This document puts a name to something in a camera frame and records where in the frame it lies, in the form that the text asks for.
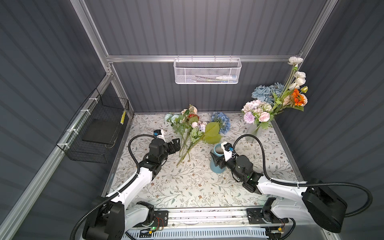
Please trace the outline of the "blue ceramic vase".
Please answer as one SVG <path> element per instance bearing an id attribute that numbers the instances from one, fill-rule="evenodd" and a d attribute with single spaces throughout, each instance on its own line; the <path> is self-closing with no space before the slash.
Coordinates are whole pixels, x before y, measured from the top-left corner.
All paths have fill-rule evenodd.
<path id="1" fill-rule="evenodd" d="M 211 162 L 210 162 L 211 171 L 216 174 L 223 173 L 225 169 L 221 168 L 219 165 L 220 158 L 224 156 L 224 152 L 221 144 L 216 144 L 211 150 L 210 155 L 211 155 Z"/>

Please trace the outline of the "clear ribbed glass vase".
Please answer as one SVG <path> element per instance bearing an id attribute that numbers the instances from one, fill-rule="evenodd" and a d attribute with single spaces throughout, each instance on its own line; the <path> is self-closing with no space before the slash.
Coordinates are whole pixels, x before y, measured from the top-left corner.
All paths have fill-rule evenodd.
<path id="1" fill-rule="evenodd" d="M 263 130 L 262 127 L 260 127 L 259 125 L 251 124 L 248 126 L 247 134 L 253 135 L 260 140 L 262 130 Z M 255 143 L 256 142 L 255 138 L 253 138 L 253 137 L 245 137 L 245 139 L 248 143 Z"/>

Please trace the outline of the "blue rose bouquet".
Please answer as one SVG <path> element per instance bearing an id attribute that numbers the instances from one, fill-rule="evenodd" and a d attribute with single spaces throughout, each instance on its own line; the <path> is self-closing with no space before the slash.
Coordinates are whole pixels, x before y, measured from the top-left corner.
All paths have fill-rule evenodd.
<path id="1" fill-rule="evenodd" d="M 252 98 L 255 100 L 260 100 L 262 102 L 269 103 L 271 105 L 274 104 L 274 95 L 280 95 L 284 90 L 284 85 L 281 83 L 275 83 L 270 86 L 260 85 L 254 89 L 252 92 Z"/>

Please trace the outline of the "peach rose stem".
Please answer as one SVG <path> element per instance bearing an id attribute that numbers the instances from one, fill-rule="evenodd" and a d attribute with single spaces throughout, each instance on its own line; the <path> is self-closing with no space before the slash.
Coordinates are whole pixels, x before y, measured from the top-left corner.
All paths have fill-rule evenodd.
<path id="1" fill-rule="evenodd" d="M 301 89 L 288 90 L 283 94 L 283 106 L 286 107 L 304 107 L 308 103 L 308 98 L 305 94 L 308 91 L 308 87 L 305 86 Z"/>

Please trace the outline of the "orange gerbera flower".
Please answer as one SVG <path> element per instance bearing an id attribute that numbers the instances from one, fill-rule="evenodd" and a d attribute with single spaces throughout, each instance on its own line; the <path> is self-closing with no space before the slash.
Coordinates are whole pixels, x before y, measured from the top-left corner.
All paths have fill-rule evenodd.
<path id="1" fill-rule="evenodd" d="M 294 89 L 293 93 L 290 95 L 290 107 L 303 112 L 307 103 L 307 97 L 298 89 Z"/>

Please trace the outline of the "white ranunculus stem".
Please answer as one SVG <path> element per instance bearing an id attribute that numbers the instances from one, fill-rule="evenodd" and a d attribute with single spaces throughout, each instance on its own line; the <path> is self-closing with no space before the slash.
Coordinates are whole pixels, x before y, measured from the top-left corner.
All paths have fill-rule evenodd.
<path id="1" fill-rule="evenodd" d="M 299 71 L 299 65 L 303 62 L 303 59 L 300 57 L 290 57 L 288 59 L 288 64 L 292 67 L 290 75 L 288 77 L 287 82 L 284 85 L 284 90 L 280 95 L 274 95 L 274 104 L 273 104 L 273 113 L 274 114 L 280 114 L 283 112 L 284 109 L 286 108 L 291 108 L 291 107 L 286 107 L 283 106 L 283 94 L 287 93 L 288 90 L 293 90 L 293 89 L 301 89 L 305 87 L 306 83 L 306 73 L 300 72 Z"/>

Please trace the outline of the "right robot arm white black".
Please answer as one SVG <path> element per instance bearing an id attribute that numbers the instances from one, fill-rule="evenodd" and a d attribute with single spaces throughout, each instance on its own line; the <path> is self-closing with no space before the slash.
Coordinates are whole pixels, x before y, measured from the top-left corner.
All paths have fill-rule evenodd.
<path id="1" fill-rule="evenodd" d="M 298 187 L 272 183 L 263 174 L 253 170 L 253 164 L 244 156 L 226 160 L 225 155 L 211 153 L 213 163 L 221 169 L 228 168 L 237 182 L 247 191 L 259 195 L 273 195 L 287 199 L 266 202 L 266 220 L 293 218 L 315 222 L 332 233 L 340 233 L 347 210 L 347 203 L 327 186 Z"/>

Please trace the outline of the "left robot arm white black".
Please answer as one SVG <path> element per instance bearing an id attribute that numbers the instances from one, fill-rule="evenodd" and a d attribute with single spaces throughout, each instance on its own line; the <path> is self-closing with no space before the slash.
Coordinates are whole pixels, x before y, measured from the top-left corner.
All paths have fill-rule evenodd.
<path id="1" fill-rule="evenodd" d="M 106 197 L 98 197 L 95 206 L 83 216 L 77 226 L 84 225 L 84 240 L 120 240 L 137 224 L 149 225 L 154 218 L 154 207 L 140 202 L 129 205 L 137 194 L 157 176 L 169 155 L 180 151 L 180 139 L 165 142 L 153 137 L 150 151 L 141 162 L 135 160 L 137 171 L 117 190 Z"/>

